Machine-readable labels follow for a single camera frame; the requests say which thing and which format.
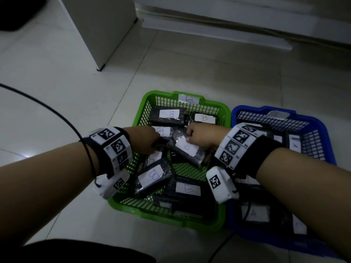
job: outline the black wristband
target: black wristband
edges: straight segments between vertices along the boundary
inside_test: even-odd
[[[283,145],[276,140],[265,136],[258,137],[240,159],[234,170],[235,174],[239,177],[249,175],[256,179],[257,171],[268,155],[273,150],[282,147]]]
[[[133,160],[129,134],[122,128],[114,128],[117,131],[108,127],[83,138],[99,160],[98,175],[107,174],[108,179]]]

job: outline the tiled floor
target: tiled floor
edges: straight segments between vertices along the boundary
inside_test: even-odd
[[[296,44],[291,52],[219,39],[143,29],[138,22],[97,72],[56,0],[15,33],[0,32],[0,82],[39,98],[82,133],[130,126],[143,95],[174,90],[233,109],[276,106],[321,119],[340,167],[348,146],[351,55]],[[0,165],[73,142],[77,137],[37,104],[0,90]],[[205,262],[229,234],[203,234],[117,212],[89,186],[30,242],[90,240],[130,247],[159,262]],[[214,262],[336,262],[234,237]]]

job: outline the plastic basket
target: plastic basket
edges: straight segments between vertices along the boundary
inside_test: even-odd
[[[184,94],[199,98],[199,104],[183,103],[178,101],[178,95]],[[151,91],[144,95],[137,115],[135,116],[133,126],[147,125],[148,117],[152,106],[168,106],[168,107],[185,107],[187,112],[196,111],[205,114],[216,115],[217,124],[230,127],[231,112],[228,106],[216,101],[209,101],[204,97],[184,92],[162,92]],[[116,210],[132,213],[141,218],[163,222],[174,226],[186,227],[200,231],[218,231],[222,228],[226,216],[226,206],[217,206],[217,217],[213,221],[203,221],[183,215],[173,215],[167,208],[160,208],[153,205],[152,196],[145,199],[134,199],[127,194],[128,189],[132,186],[131,181],[134,178],[137,167],[139,166],[139,155],[133,153],[133,162],[126,168],[131,174],[131,178],[125,185],[108,200],[110,206]],[[206,181],[206,169],[200,171],[189,163],[173,164],[176,174],[190,177],[193,179]]]
[[[290,116],[285,120],[267,118],[266,115],[274,110],[287,112]],[[271,128],[277,131],[297,132],[303,136],[302,151],[304,154],[336,165],[327,129],[320,120],[314,117],[270,106],[256,108],[242,105],[233,109],[231,127],[236,125],[238,120],[270,124]],[[227,211],[230,228],[242,238],[312,255],[339,258],[331,248],[319,239],[305,235],[284,236],[255,225],[239,223],[235,220],[233,204],[228,205]]]

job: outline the person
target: person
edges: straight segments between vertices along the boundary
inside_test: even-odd
[[[134,152],[148,155],[154,152],[153,144],[160,137],[154,128],[136,126],[123,129],[129,135]],[[217,148],[230,130],[212,124],[192,123],[187,130],[191,134],[187,141],[204,148]],[[98,157],[91,147],[88,149],[96,173],[99,173]],[[92,182],[91,171],[81,142],[1,167],[2,245],[23,246]],[[286,148],[277,148],[259,166],[256,179],[321,239],[345,259],[351,260],[349,171]]]

